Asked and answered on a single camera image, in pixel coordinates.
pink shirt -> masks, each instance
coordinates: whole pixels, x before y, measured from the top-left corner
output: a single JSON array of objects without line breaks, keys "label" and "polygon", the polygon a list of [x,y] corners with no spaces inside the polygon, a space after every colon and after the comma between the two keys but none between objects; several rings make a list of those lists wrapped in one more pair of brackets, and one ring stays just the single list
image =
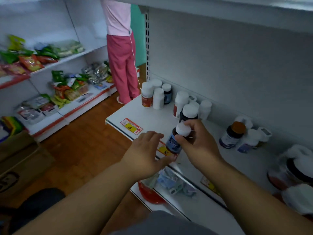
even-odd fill
[{"label": "pink shirt", "polygon": [[101,0],[108,35],[130,36],[131,4]]}]

cable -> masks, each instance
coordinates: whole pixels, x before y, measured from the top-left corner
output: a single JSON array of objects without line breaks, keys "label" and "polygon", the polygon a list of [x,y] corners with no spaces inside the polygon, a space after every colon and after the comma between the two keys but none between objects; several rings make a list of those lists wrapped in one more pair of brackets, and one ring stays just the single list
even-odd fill
[{"label": "cable", "polygon": [[[132,43],[132,41],[131,41],[131,51],[133,52],[134,66],[135,66],[135,71],[136,71],[135,55],[134,55],[134,50],[133,50],[133,43]],[[140,88],[140,90],[141,90],[141,86],[140,86],[140,82],[139,82],[138,77],[137,77],[137,80],[138,80],[139,88]]]}]

white slipper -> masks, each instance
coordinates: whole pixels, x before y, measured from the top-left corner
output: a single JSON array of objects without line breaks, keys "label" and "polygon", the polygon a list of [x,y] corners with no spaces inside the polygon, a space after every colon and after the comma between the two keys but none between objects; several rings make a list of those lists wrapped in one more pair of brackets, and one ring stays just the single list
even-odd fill
[{"label": "white slipper", "polygon": [[118,103],[120,103],[120,104],[122,104],[122,105],[125,105],[124,103],[122,103],[122,102],[119,101],[119,96],[116,98],[116,100],[117,100]]}]

pink pants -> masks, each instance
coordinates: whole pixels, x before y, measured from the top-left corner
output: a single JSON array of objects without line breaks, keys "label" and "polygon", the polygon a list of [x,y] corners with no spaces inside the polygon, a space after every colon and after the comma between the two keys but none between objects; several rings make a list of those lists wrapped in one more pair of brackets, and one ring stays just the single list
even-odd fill
[{"label": "pink pants", "polygon": [[113,81],[119,92],[119,101],[127,104],[132,98],[140,95],[134,64],[136,54],[134,34],[131,33],[131,37],[107,35],[107,47]]}]

teal wall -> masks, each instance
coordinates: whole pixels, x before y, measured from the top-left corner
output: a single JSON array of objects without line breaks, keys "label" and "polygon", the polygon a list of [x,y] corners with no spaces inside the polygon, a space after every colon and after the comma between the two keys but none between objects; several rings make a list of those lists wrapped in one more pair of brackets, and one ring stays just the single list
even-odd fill
[{"label": "teal wall", "polygon": [[131,4],[131,29],[136,42],[136,66],[146,62],[145,15],[138,5]]}]

